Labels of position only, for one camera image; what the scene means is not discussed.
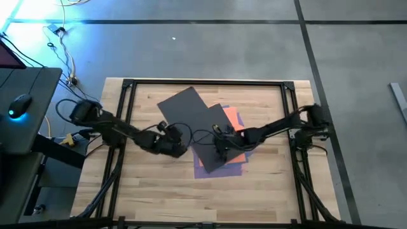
floor tile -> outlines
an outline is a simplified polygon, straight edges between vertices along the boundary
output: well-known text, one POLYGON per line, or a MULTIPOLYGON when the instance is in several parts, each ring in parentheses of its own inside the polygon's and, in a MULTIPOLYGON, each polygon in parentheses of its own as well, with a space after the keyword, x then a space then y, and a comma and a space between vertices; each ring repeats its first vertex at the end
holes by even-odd
POLYGON ((362 223, 402 228, 407 126, 389 83, 407 93, 407 26, 308 31, 362 223))
MULTIPOLYGON (((25 0, 16 18, 62 19, 62 7, 52 2, 59 1, 25 0)), ((91 0, 66 7, 66 19, 296 20, 297 16, 293 1, 286 0, 91 0)))

black mouse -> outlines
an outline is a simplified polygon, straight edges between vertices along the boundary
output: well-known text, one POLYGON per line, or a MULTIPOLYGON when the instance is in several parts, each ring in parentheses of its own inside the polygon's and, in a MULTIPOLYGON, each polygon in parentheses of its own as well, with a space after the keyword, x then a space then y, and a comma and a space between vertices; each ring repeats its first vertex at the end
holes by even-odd
POLYGON ((30 106, 32 97, 29 94, 23 94, 18 96, 8 108, 8 114, 11 118, 18 118, 22 116, 30 106))

concrete floor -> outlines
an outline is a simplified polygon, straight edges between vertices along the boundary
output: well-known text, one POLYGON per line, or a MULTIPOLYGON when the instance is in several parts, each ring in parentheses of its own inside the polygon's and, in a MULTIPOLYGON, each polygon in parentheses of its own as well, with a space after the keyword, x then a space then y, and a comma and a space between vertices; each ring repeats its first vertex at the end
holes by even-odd
MULTIPOLYGON (((403 0, 300 3, 305 20, 407 20, 403 0)), ((62 8, 25 0, 6 33, 28 56, 63 68, 46 45, 45 19, 62 23, 62 8)), ((388 83, 400 83, 407 95, 406 24, 308 24, 322 82, 317 88, 298 24, 120 24, 158 19, 297 20, 292 0, 91 0, 67 7, 66 19, 65 44, 82 89, 95 97, 100 97, 107 77, 310 80, 316 101, 317 92, 326 94, 362 223, 404 228, 407 125, 388 83)), ((54 136, 78 129, 55 114, 55 102, 66 97, 72 95, 58 88, 48 111, 54 136)), ((328 150, 341 217, 350 222, 331 146, 328 150)), ((46 191, 68 192, 63 196, 73 198, 75 188, 46 191)), ((55 193, 42 195, 40 202, 58 202, 55 193)), ((52 218, 68 217, 71 204, 52 204, 58 206, 52 218)))

dark gray fabric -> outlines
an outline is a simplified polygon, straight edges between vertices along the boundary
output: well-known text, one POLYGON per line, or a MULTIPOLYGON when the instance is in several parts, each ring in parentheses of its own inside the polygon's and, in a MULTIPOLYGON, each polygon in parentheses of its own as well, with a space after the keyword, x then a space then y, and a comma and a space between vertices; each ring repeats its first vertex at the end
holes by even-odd
MULTIPOLYGON (((191 128, 192 132, 196 130, 208 130, 212 132, 213 124, 218 125, 222 130, 224 130, 227 125, 231 125, 222 106, 216 104, 208 109, 193 87, 189 87, 159 103, 158 107, 169 124, 184 123, 191 128)), ((181 137, 183 142, 188 144, 191 139, 189 128, 183 124, 176 124, 176 127, 183 133, 183 136, 181 137)), ((207 132, 197 132, 194 135, 194 138, 195 140, 199 140, 204 136, 207 137, 202 139, 200 143, 211 144, 213 135, 207 132)), ((207 172, 212 172, 224 165, 225 162, 220 159, 220 156, 213 145, 193 143, 192 146, 198 157, 201 159, 207 172)), ((243 151, 231 149, 228 153, 227 161, 242 153, 243 151)))

wooden table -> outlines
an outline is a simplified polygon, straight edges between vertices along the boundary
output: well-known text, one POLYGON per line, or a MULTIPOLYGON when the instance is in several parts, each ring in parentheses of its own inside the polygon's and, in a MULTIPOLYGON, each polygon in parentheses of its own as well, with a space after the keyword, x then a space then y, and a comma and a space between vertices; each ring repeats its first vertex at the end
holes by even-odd
MULTIPOLYGON (((105 110, 116 113, 122 82, 123 78, 106 79, 101 99, 105 110)), ((294 84, 298 105, 313 104, 310 82, 294 81, 294 84)), ((164 120, 157 103, 188 86, 138 84, 131 124, 144 128, 164 120)), ((279 88, 194 87, 208 107, 217 103, 237 107, 246 127, 260 127, 284 117, 279 88)), ((100 143, 97 139, 89 150, 100 143)), ((82 212, 99 190, 107 150, 103 146, 85 161, 71 211, 73 216, 82 212)), ((327 156, 317 148, 308 154, 315 192, 339 218, 327 156)), ((135 221, 236 223, 289 223, 290 219, 300 218, 287 134, 269 138, 256 148, 249 163, 243 164, 242 172, 237 177, 194 179, 191 150, 175 159, 147 153, 128 141, 114 216, 135 221)), ((311 218, 308 197, 303 192, 307 216, 311 218)), ((109 195, 103 216, 107 214, 109 195)))

